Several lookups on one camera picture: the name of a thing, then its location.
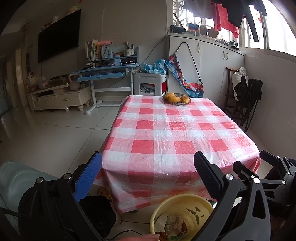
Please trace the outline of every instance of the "yellow bucket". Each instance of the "yellow bucket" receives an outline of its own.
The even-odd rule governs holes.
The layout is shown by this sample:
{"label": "yellow bucket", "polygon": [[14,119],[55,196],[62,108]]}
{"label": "yellow bucket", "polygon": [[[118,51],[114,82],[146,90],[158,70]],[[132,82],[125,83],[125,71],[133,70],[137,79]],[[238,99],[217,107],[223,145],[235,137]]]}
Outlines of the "yellow bucket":
{"label": "yellow bucket", "polygon": [[162,214],[181,213],[186,219],[186,225],[190,231],[190,234],[181,241],[190,241],[204,225],[213,210],[213,206],[198,195],[179,194],[170,197],[164,200],[153,212],[150,219],[150,232],[155,234],[154,224]]}

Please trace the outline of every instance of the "wicker basket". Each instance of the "wicker basket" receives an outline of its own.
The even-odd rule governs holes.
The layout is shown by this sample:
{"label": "wicker basket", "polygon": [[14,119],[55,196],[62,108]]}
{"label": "wicker basket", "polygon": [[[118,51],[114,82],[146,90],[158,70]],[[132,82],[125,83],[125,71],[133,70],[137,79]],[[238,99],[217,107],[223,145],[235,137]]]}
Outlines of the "wicker basket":
{"label": "wicker basket", "polygon": [[[174,93],[175,94],[175,96],[177,96],[177,97],[182,97],[183,96],[183,94],[180,94],[180,93]],[[165,99],[165,95],[163,95],[163,99],[164,99],[164,101],[165,102],[167,102],[168,104],[172,104],[172,105],[188,105],[189,103],[191,103],[191,99],[189,98],[189,102],[188,103],[181,103],[181,102],[178,102],[178,103],[172,103],[172,102],[169,102],[169,101],[167,101],[166,99]]]}

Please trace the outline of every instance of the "white bag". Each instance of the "white bag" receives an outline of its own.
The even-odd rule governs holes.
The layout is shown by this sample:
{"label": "white bag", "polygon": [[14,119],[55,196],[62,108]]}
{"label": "white bag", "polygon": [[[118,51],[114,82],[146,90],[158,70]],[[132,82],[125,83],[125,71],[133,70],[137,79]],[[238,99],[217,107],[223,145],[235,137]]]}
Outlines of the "white bag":
{"label": "white bag", "polygon": [[248,86],[248,79],[249,78],[247,76],[247,69],[244,67],[241,67],[238,72],[235,72],[231,78],[232,85],[233,85],[233,93],[234,93],[234,97],[235,97],[236,101],[239,101],[239,100],[237,99],[237,93],[235,92],[234,87],[242,81],[242,76],[246,77],[246,82],[247,82],[247,86]]}

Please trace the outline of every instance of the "bowl of mangoes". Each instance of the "bowl of mangoes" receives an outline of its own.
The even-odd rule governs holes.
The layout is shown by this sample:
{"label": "bowl of mangoes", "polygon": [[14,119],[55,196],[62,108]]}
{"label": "bowl of mangoes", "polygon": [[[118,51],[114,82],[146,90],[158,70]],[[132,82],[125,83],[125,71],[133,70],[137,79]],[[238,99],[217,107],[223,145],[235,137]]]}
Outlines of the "bowl of mangoes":
{"label": "bowl of mangoes", "polygon": [[187,105],[191,102],[191,99],[187,95],[173,92],[163,95],[163,99],[172,105]]}

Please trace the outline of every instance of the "yellow fruit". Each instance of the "yellow fruit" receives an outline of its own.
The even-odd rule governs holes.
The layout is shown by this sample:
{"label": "yellow fruit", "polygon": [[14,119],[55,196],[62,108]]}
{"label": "yellow fruit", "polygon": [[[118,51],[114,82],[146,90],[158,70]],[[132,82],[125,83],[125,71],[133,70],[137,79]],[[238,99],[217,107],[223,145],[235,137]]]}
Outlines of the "yellow fruit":
{"label": "yellow fruit", "polygon": [[177,97],[177,96],[169,96],[169,97],[167,98],[167,100],[168,100],[169,102],[171,102],[171,103],[178,103],[178,102],[180,101],[180,98]]}
{"label": "yellow fruit", "polygon": [[173,92],[169,92],[165,94],[165,99],[167,100],[169,96],[175,96],[175,94]]}
{"label": "yellow fruit", "polygon": [[184,103],[184,104],[187,104],[187,103],[189,103],[190,99],[189,99],[188,96],[183,95],[183,96],[180,98],[180,101],[181,101],[182,103]]}

